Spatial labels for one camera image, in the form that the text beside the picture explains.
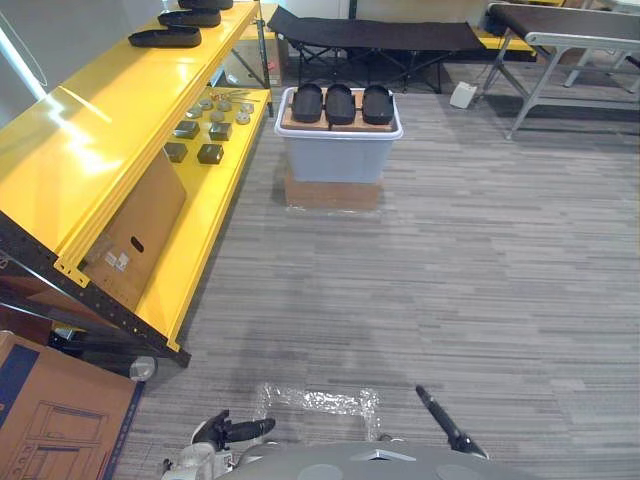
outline white wall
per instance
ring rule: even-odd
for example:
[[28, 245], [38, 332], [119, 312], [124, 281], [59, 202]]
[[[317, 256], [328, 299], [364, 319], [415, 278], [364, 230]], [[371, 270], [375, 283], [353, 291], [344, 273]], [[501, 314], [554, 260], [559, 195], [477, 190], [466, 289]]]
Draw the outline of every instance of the white wall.
[[469, 22], [477, 25], [487, 0], [358, 0], [358, 17], [384, 22]]
[[349, 0], [279, 0], [278, 4], [298, 17], [347, 18]]
[[[0, 0], [0, 11], [42, 67], [49, 84], [47, 91], [162, 8], [161, 0]], [[2, 22], [0, 27], [31, 66]], [[0, 55], [0, 127], [34, 101]]]

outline black cot fabric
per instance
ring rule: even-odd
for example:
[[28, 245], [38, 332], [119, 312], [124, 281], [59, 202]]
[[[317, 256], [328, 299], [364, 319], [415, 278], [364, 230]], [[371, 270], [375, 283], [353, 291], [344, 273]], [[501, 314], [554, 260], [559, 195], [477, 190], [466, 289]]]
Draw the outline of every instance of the black cot fabric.
[[484, 48], [467, 23], [386, 23], [299, 18], [278, 7], [268, 25], [290, 41], [316, 47], [444, 52]]

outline yellow shelf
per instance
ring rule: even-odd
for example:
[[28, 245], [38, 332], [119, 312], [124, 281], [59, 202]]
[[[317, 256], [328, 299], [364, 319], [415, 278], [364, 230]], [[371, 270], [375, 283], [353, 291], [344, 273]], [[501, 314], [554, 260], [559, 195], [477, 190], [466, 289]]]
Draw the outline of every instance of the yellow shelf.
[[[207, 89], [202, 98], [207, 98], [209, 91]], [[187, 199], [135, 313], [165, 335], [172, 347], [176, 346], [176, 336], [270, 100], [268, 90], [249, 92], [247, 96], [257, 100], [253, 102], [255, 111], [251, 114], [251, 123], [238, 125], [233, 122], [238, 104], [234, 104], [232, 112], [225, 114], [226, 121], [233, 124], [229, 141], [209, 140], [211, 122], [207, 111], [199, 120], [200, 133], [196, 138], [183, 140], [171, 137], [168, 140], [184, 143], [188, 149], [182, 163], [174, 165], [187, 191]], [[219, 165], [198, 162], [197, 153], [203, 143], [223, 146], [224, 156]]]
[[0, 210], [77, 283], [88, 280], [77, 265], [257, 11], [237, 2], [195, 48], [123, 39], [0, 131]]
[[[498, 37], [492, 35], [489, 32], [485, 32], [481, 28], [474, 28], [473, 33], [476, 34], [478, 40], [487, 47], [489, 50], [499, 50], [502, 48], [504, 37]], [[509, 42], [509, 50], [529, 51], [533, 52], [533, 49], [527, 45], [527, 42], [520, 40], [519, 38], [512, 38]]]
[[[564, 0], [529, 0], [532, 5], [547, 5], [547, 6], [561, 6], [564, 3]], [[504, 42], [504, 37], [498, 37], [496, 35], [492, 35], [489, 32], [485, 32], [481, 28], [474, 28], [473, 33], [476, 34], [478, 40], [482, 42], [482, 44], [490, 49], [490, 50], [499, 50], [502, 48], [502, 42]], [[527, 45], [527, 42], [521, 40], [520, 38], [512, 38], [509, 42], [508, 50], [517, 50], [517, 51], [528, 51], [533, 55], [533, 49]]]

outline handle hole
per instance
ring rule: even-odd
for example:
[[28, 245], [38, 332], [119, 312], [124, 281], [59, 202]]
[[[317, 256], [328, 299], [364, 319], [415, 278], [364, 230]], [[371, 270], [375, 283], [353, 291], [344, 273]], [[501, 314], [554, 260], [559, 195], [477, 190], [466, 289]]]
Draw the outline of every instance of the handle hole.
[[144, 245], [142, 245], [142, 243], [140, 243], [140, 240], [138, 240], [136, 237], [131, 237], [131, 245], [133, 245], [133, 248], [138, 250], [140, 253], [144, 252]]

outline small metal block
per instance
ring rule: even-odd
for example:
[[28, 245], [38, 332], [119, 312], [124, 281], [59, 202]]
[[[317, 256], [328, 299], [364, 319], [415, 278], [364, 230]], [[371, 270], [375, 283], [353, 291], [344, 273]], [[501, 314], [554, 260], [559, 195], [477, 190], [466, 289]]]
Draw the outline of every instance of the small metal block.
[[209, 115], [209, 118], [211, 119], [212, 122], [224, 122], [224, 112], [215, 110], [211, 112], [211, 115]]
[[231, 124], [224, 122], [214, 122], [209, 129], [211, 140], [227, 141], [231, 138]]
[[194, 105], [189, 110], [187, 110], [188, 118], [200, 118], [202, 116], [202, 109], [197, 105]]
[[198, 105], [202, 110], [211, 110], [213, 108], [213, 102], [208, 98], [203, 98], [198, 102]]
[[184, 143], [168, 142], [165, 143], [163, 150], [173, 163], [182, 163], [187, 154], [187, 146]]
[[206, 165], [217, 165], [222, 160], [224, 150], [222, 145], [216, 145], [213, 143], [205, 143], [200, 147], [198, 151], [198, 161]]
[[236, 123], [238, 125], [246, 125], [251, 121], [251, 115], [246, 112], [236, 113]]
[[218, 110], [220, 110], [221, 112], [229, 112], [231, 111], [231, 102], [229, 100], [220, 100], [218, 102]]
[[178, 138], [195, 138], [200, 131], [198, 122], [192, 122], [189, 120], [181, 121], [178, 126], [173, 130], [173, 134]]

